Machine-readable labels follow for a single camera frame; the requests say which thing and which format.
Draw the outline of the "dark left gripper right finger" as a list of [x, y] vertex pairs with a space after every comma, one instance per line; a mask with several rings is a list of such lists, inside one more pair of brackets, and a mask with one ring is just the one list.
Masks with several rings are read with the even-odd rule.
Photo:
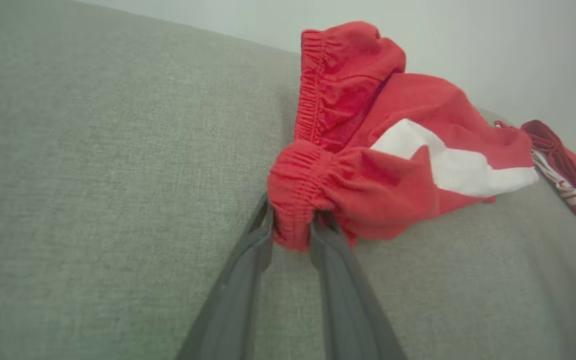
[[408, 360], [377, 294], [331, 212], [310, 224], [322, 293], [326, 360]]

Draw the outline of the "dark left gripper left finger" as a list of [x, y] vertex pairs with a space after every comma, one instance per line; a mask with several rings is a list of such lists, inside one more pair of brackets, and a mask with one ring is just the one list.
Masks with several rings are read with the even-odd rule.
[[274, 210], [264, 193], [175, 360], [253, 360], [259, 286], [272, 259], [273, 227]]

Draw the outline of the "red shorts with white panel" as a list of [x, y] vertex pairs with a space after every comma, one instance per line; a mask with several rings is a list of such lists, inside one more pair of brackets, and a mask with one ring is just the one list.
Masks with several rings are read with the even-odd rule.
[[374, 25], [302, 32], [294, 141], [267, 180], [279, 245], [306, 251], [317, 211], [351, 244], [387, 240], [538, 178], [528, 135], [490, 125], [448, 80], [407, 73]]

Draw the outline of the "grey fabric sofa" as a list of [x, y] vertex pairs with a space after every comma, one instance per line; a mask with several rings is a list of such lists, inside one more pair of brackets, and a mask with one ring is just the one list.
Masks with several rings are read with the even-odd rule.
[[[0, 360], [173, 360], [293, 133], [298, 54], [0, 0]], [[576, 360], [544, 180], [354, 249], [409, 360]]]

